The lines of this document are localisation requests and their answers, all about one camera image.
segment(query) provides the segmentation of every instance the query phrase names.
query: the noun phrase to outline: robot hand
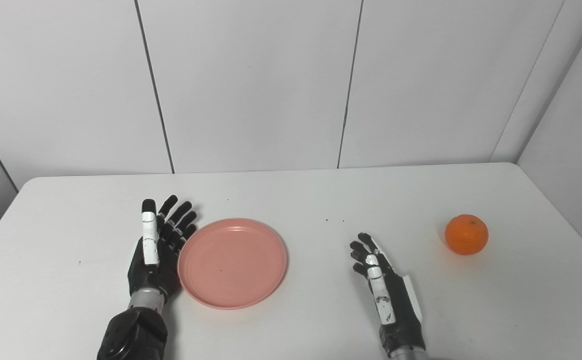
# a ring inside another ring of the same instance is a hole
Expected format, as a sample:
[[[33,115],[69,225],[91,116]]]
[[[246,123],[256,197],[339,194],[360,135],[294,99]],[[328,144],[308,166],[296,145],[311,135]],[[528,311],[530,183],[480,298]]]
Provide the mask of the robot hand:
[[[409,276],[393,270],[382,249],[369,234],[360,232],[353,241],[353,270],[364,276],[380,316],[380,339],[392,360],[426,360],[422,314]]]
[[[180,289],[177,258],[186,240],[197,230],[197,217],[186,201],[167,220],[177,196],[170,196],[156,214],[155,201],[142,203],[144,235],[135,246],[128,271],[129,308],[108,323],[97,360],[160,360],[167,331],[161,317],[166,301]]]

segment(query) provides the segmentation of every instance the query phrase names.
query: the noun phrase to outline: palm of robotic hand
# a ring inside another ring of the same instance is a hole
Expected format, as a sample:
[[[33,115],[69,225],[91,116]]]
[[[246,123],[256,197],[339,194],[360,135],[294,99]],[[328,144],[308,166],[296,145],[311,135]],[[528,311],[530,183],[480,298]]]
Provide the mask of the palm of robotic hand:
[[[191,210],[193,205],[186,201],[167,218],[176,203],[177,196],[172,194],[156,215],[158,264],[145,264],[142,238],[137,242],[128,272],[131,295],[139,289],[153,288],[160,290],[166,302],[181,287],[177,276],[177,258],[186,240],[197,230],[192,223],[197,214]],[[144,200],[142,208],[143,211],[152,209],[155,212],[155,201],[151,198]]]
[[[410,278],[395,273],[384,251],[369,234],[360,232],[357,238],[359,241],[350,244],[351,257],[357,260],[353,270],[367,279],[375,298],[384,350],[392,359],[401,358],[401,354],[413,356],[413,351],[417,354],[411,358],[426,358],[422,315]]]

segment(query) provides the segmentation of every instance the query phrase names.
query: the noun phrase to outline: white finger segment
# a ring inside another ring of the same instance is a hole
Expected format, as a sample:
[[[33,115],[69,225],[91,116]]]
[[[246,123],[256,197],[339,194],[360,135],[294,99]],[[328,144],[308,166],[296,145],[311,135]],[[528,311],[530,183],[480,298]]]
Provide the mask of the white finger segment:
[[[160,263],[158,255],[158,222],[155,212],[142,213],[142,249],[144,250],[144,264],[156,265]]]
[[[375,308],[377,314],[380,316],[380,323],[382,325],[389,325],[395,322],[395,314],[393,312],[393,304],[391,303],[391,296],[389,290],[386,288],[382,269],[378,265],[377,257],[375,255],[367,255],[366,263],[371,266],[367,269],[369,284],[371,284],[371,292],[375,300]]]

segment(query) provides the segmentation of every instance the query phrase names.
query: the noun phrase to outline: robotic hand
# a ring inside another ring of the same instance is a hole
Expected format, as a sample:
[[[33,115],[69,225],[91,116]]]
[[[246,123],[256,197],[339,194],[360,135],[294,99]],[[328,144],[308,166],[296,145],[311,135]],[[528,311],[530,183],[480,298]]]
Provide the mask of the robotic hand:
[[[422,313],[409,276],[399,276],[380,246],[360,232],[353,241],[353,270],[364,276],[380,316],[380,339],[391,360],[427,360],[422,337]]]
[[[178,207],[172,194],[156,213],[151,198],[142,203],[144,235],[138,240],[128,272],[131,301],[126,311],[108,323],[97,360],[161,360],[169,332],[161,311],[180,289],[177,258],[186,240],[197,230],[190,202]]]

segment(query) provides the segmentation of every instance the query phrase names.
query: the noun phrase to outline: silver metal cylinder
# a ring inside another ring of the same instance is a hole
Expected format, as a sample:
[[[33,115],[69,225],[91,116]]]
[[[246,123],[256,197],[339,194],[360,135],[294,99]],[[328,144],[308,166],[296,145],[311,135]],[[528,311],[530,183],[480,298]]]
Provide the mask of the silver metal cylinder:
[[[391,353],[391,360],[428,360],[426,351],[418,346],[402,346]]]
[[[161,314],[164,308],[164,296],[158,289],[143,287],[131,295],[129,302],[129,309],[138,307],[153,309]]]

